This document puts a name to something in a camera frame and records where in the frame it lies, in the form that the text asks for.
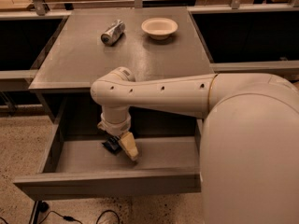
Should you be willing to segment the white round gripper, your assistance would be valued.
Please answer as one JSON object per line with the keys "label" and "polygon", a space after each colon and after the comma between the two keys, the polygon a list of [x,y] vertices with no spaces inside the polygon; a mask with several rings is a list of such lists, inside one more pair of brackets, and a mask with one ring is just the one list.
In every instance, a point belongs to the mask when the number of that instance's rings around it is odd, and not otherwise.
{"label": "white round gripper", "polygon": [[101,121],[97,124],[99,130],[105,131],[112,136],[121,136],[119,144],[125,151],[126,155],[136,161],[138,158],[138,150],[132,133],[128,132],[131,128],[131,116],[119,123],[108,122],[104,115],[101,115]]}

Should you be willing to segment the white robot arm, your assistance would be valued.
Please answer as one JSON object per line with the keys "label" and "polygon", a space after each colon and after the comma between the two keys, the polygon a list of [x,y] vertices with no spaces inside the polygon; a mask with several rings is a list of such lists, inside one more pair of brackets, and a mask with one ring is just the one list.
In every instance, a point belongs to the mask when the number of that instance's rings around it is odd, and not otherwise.
{"label": "white robot arm", "polygon": [[299,91],[271,74],[210,74],[137,82],[117,68],[91,86],[100,128],[130,125],[129,107],[203,120],[205,224],[299,224]]}

